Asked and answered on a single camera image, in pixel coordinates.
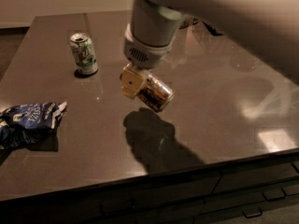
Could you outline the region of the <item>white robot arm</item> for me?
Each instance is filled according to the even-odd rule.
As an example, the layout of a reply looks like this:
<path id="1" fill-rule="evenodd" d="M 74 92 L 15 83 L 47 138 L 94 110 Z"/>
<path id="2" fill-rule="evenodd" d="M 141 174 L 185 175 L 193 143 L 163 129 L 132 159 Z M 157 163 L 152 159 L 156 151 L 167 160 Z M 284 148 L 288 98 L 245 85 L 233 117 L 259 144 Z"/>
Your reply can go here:
<path id="1" fill-rule="evenodd" d="M 134 0 L 124 54 L 152 69 L 193 16 L 296 82 L 299 78 L 299 0 Z"/>

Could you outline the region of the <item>white gripper with vents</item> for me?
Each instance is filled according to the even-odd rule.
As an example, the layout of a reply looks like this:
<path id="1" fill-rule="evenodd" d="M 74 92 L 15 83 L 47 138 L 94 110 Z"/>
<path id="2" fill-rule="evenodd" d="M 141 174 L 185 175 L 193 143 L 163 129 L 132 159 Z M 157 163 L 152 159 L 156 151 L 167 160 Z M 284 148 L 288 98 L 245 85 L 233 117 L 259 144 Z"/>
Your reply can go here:
<path id="1" fill-rule="evenodd" d="M 159 65 L 172 48 L 167 46 L 145 45 L 138 41 L 128 24 L 124 33 L 124 55 L 130 62 L 121 73 L 121 92 L 130 99 L 135 99 L 146 83 L 149 71 Z"/>

